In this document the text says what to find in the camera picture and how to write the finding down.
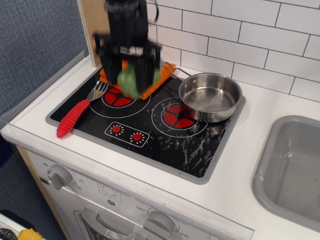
wooden panel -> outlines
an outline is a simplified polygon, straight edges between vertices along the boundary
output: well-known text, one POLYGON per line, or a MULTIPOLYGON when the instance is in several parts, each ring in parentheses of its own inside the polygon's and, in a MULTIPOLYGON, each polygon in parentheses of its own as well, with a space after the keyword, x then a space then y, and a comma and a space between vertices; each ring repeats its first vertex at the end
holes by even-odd
POLYGON ((24 148, 22 148, 20 146, 16 146, 16 148, 18 149, 21 157, 23 158, 27 168, 29 169, 29 171, 30 171, 30 173, 31 173, 31 175, 32 175, 32 177, 34 179, 34 181, 36 182, 38 188, 40 189, 44 199, 48 203, 48 205, 49 205, 49 207, 50 207, 50 209, 51 209, 56 221, 58 222, 60 228, 62 229, 66 239, 67 240, 72 240, 70 235, 69 235, 69 233, 68 233, 68 231, 67 231, 67 229, 66 229, 66 227, 65 227, 65 225, 64 225, 64 223, 62 222, 62 219, 60 218, 60 215, 59 215, 58 211, 56 210, 56 208, 54 206, 54 203, 52 202, 52 200, 51 200, 46 188, 42 185, 42 182, 41 182, 41 180, 39 178, 39 174, 38 174, 34 164, 32 163, 31 158, 30 158, 27 150, 25 150, 24 148))
POLYGON ((92 65, 95 68, 101 62, 99 55, 95 53, 96 43, 93 34, 110 33, 108 13, 104 8, 104 2, 105 0, 77 0, 92 65))

white subway tile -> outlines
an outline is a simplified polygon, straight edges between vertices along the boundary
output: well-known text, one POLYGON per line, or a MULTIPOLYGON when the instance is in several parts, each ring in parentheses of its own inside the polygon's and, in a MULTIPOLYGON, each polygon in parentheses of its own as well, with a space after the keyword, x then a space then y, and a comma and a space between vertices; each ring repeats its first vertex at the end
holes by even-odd
POLYGON ((279 6, 278 2, 264 0, 214 0, 212 15, 274 26, 279 6))
POLYGON ((243 22, 239 43, 302 56, 309 35, 243 22))
POLYGON ((282 4, 276 26, 302 33, 320 35, 320 9, 282 4))
POLYGON ((252 66, 234 64, 232 78, 236 81, 288 94, 293 76, 284 75, 252 66))
POLYGON ((320 60, 320 36, 310 36, 304 56, 320 60))
POLYGON ((156 43, 157 42, 157 26, 153 24, 148 25, 148 39, 149 41, 156 43))
POLYGON ((157 27, 158 43, 198 54, 206 54, 208 37, 194 33, 175 30, 162 26, 157 27))
POLYGON ((181 65, 181 50, 173 47, 163 46, 161 59, 172 64, 181 65))
MULTIPOLYGON (((158 5, 193 11, 197 13, 210 14, 212 0, 156 0, 158 5)), ((147 0, 147 3, 155 3, 155 0, 147 0)))
POLYGON ((184 11, 182 30, 237 42, 240 21, 184 11))
POLYGON ((320 102, 320 83, 301 78, 294 80, 291 95, 320 102))
POLYGON ((215 38, 209 39, 208 56, 263 68, 268 50, 215 38))
POLYGON ((275 0, 279 3, 285 3, 285 4, 294 4, 294 5, 300 5, 310 8, 319 8, 320 7, 320 0, 275 0))
POLYGON ((182 25, 182 10, 165 7, 165 6, 158 6, 159 8, 159 18, 155 22, 157 9, 156 5, 154 4, 147 4, 147 14, 148 14, 148 22, 154 23, 159 26, 164 26, 172 29, 179 29, 181 30, 182 25))
POLYGON ((233 63, 192 52, 182 51, 181 66, 206 73, 232 75, 233 63))
POLYGON ((320 82, 319 60, 270 51, 265 69, 320 82))

toy stove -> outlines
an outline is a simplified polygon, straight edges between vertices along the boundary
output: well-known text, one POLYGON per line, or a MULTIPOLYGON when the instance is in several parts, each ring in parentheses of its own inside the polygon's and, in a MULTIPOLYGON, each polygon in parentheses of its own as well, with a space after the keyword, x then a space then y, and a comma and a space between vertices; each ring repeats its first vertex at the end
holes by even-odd
MULTIPOLYGON (((68 111, 87 97, 99 77, 98 71, 53 110, 47 122, 58 126, 68 111)), ((245 99, 228 120, 203 123, 189 117, 189 109, 179 98, 180 83, 171 77, 146 100, 124 96, 109 86, 104 96, 91 102, 69 134, 192 182, 203 182, 215 168, 245 99)))

oven door handle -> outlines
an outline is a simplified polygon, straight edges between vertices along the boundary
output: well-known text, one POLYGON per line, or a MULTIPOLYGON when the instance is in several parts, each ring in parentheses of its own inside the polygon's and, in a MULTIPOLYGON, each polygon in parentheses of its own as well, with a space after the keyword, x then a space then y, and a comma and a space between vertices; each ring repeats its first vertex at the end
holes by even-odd
POLYGON ((89 225, 96 233, 103 236, 106 240, 147 240, 144 236, 136 232, 132 232, 130 235, 123 235, 115 232, 110 228, 102 225, 98 222, 98 214, 90 209, 86 208, 81 214, 83 221, 89 225))

pan handle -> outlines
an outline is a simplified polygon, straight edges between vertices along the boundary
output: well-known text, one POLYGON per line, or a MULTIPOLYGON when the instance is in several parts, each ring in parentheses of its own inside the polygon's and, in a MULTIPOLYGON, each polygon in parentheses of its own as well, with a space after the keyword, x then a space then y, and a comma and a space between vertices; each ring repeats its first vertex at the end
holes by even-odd
POLYGON ((167 62, 167 61, 163 61, 163 67, 166 68, 166 69, 168 69, 169 72, 171 73, 171 75, 174 76, 175 78, 179 79, 181 82, 183 82, 184 80, 183 80, 182 78, 178 77, 177 75, 175 75, 175 74, 171 71, 171 69, 170 69, 169 67, 167 67, 165 64, 168 64, 170 67, 175 68, 175 69, 178 69, 178 70, 180 70, 181 72, 187 74, 188 76, 191 76, 190 73, 186 72, 186 71, 183 70, 182 68, 177 67, 177 66, 173 66, 172 64, 170 64, 170 63, 167 62))

